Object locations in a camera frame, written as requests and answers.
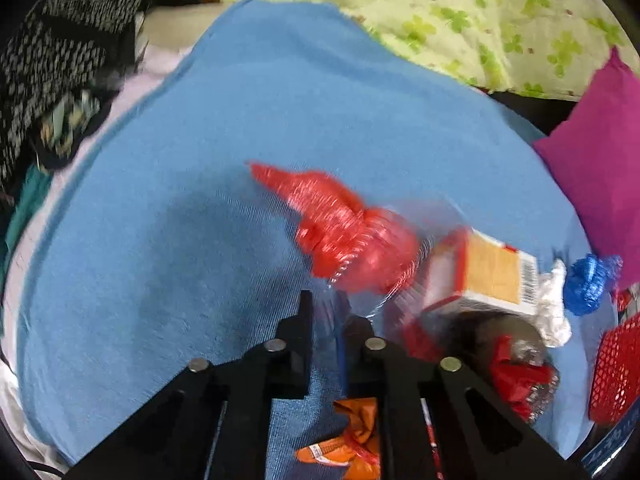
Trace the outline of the red plastic bag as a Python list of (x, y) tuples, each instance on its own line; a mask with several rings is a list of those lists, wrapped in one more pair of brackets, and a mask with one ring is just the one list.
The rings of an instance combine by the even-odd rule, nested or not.
[(253, 162), (250, 173), (299, 214), (296, 243), (311, 258), (311, 274), (328, 280), (354, 250), (375, 207), (322, 171), (288, 171)]

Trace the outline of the orange snack wrapper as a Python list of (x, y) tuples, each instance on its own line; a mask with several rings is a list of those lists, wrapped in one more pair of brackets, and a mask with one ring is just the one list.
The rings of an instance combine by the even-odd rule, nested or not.
[(342, 433), (295, 452), (303, 464), (344, 469), (344, 479), (381, 478), (378, 402), (375, 398), (343, 399), (333, 402), (334, 412), (347, 417)]

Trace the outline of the orange white cardboard box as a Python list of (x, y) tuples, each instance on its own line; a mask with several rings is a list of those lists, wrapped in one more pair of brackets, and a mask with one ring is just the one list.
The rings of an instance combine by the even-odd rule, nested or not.
[(537, 313), (537, 259), (476, 229), (456, 229), (443, 238), (416, 284), (422, 312)]

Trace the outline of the blue blanket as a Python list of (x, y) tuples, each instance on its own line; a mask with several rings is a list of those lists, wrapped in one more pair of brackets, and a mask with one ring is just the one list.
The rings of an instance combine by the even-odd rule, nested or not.
[(585, 257), (538, 138), (333, 6), (232, 6), (96, 141), (54, 206), (17, 323), (30, 431), (76, 463), (190, 360), (242, 356), (302, 290), (322, 291), (296, 215), (251, 162), (324, 171), (375, 205), (418, 211), (441, 198), (543, 268)]

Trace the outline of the red crumpled bag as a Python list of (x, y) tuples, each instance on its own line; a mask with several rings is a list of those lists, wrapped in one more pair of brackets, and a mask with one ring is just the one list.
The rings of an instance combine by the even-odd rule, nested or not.
[(410, 356), (427, 362), (458, 359), (529, 425), (559, 387), (560, 373), (540, 333), (525, 318), (495, 311), (423, 312), (405, 315), (400, 333)]

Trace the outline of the dark floral cloth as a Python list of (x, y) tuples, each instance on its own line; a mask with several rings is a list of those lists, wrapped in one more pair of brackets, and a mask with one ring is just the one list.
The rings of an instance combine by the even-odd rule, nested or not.
[(117, 90), (78, 89), (67, 92), (35, 126), (32, 146), (37, 166), (50, 174), (73, 161), (80, 144), (106, 121)]

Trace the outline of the black plastic bag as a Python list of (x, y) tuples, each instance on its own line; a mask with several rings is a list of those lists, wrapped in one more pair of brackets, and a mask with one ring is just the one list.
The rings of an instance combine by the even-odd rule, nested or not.
[(447, 347), (524, 422), (534, 422), (553, 401), (560, 373), (538, 330), (524, 318), (471, 312), (458, 316)]

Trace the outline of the red mesh basket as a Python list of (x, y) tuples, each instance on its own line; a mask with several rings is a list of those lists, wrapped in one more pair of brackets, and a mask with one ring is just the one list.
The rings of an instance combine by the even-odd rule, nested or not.
[(594, 368), (589, 418), (617, 424), (639, 396), (639, 315), (602, 337)]

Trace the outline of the green clover patterned quilt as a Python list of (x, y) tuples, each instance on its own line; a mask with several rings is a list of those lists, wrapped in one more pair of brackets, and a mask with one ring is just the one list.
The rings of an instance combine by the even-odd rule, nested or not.
[(639, 68), (602, 0), (273, 1), (333, 3), (402, 58), (489, 91), (576, 101), (612, 49)]

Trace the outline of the blue plastic bag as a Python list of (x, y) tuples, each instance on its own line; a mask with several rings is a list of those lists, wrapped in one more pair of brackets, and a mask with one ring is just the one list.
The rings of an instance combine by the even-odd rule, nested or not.
[(622, 270), (623, 259), (620, 256), (600, 258), (588, 254), (576, 260), (566, 274), (564, 307), (576, 316), (597, 311), (602, 298), (616, 289)]

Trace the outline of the teal cloth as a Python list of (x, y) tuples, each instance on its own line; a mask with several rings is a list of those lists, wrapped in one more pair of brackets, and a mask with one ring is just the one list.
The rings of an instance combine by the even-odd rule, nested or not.
[(16, 199), (10, 203), (1, 196), (1, 263), (4, 266), (9, 265), (24, 229), (46, 199), (51, 181), (52, 174), (32, 164)]

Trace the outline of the magenta pillow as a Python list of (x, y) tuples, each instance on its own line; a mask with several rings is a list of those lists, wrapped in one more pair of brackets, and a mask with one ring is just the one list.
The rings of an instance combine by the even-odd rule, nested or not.
[(573, 204), (593, 251), (639, 281), (639, 77), (613, 48), (567, 120), (534, 143)]

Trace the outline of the blue white tissue box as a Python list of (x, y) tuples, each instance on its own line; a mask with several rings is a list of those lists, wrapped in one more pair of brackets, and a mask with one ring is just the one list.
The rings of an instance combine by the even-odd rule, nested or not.
[(621, 420), (582, 458), (590, 479), (615, 479), (639, 447), (639, 421)]

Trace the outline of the black white dotted garment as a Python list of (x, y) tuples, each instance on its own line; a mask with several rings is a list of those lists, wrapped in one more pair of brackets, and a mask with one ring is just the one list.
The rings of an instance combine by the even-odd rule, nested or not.
[(1, 191), (14, 185), (32, 124), (106, 65), (144, 0), (38, 0), (1, 45)]

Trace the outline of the white bed sheet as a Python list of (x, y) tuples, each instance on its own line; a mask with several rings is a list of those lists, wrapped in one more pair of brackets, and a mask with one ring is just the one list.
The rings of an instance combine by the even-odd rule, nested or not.
[(224, 3), (156, 8), (144, 19), (142, 32), (148, 36), (139, 67), (119, 87), (98, 130), (81, 141), (72, 162), (60, 171), (45, 174), (36, 166), (30, 170), (8, 234), (12, 249), (1, 274), (1, 420), (25, 460), (51, 467), (53, 474), (39, 471), (43, 479), (57, 479), (68, 469), (55, 448), (39, 441), (27, 427), (17, 379), (17, 324), (30, 260), (47, 226), (53, 206), (70, 177), (86, 158), (93, 144), (134, 104), (154, 91), (173, 72), (216, 18), (227, 9)]

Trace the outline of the clear plastic container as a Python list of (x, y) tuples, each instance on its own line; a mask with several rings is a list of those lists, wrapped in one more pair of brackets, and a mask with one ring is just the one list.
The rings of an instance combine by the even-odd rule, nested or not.
[(352, 312), (373, 320), (406, 292), (420, 289), (420, 272), (435, 246), (465, 226), (460, 208), (442, 196), (396, 200), (371, 210), (354, 250), (328, 279)]

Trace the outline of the white crumpled plastic bag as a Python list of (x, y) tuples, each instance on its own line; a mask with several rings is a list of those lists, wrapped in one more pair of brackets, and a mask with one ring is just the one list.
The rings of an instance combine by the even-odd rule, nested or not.
[(537, 310), (534, 326), (547, 348), (561, 348), (572, 336), (572, 328), (565, 316), (563, 288), (566, 265), (555, 259), (551, 271), (539, 274)]

